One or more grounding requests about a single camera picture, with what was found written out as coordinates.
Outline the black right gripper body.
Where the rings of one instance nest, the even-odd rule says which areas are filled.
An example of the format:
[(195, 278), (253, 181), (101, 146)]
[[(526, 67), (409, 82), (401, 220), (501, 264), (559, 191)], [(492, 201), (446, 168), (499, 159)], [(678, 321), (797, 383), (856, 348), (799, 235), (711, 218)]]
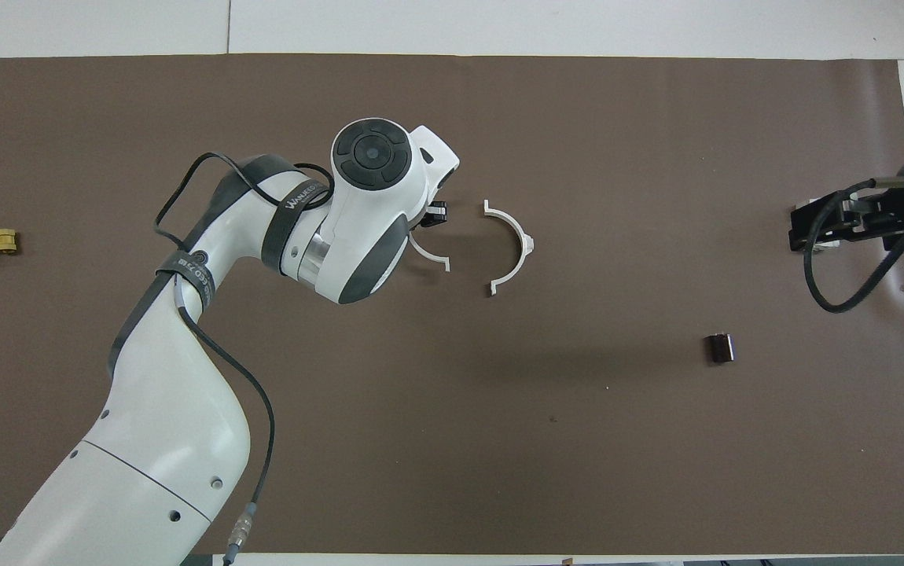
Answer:
[[(837, 190), (828, 196), (809, 200), (790, 212), (788, 246), (793, 252), (801, 252), (807, 244), (807, 236), (818, 214), (833, 200), (843, 196)], [(868, 197), (844, 198), (833, 208), (816, 237), (815, 247), (826, 246), (830, 241), (866, 241), (881, 239), (884, 251), (890, 251), (904, 235), (904, 189), (887, 189)]]

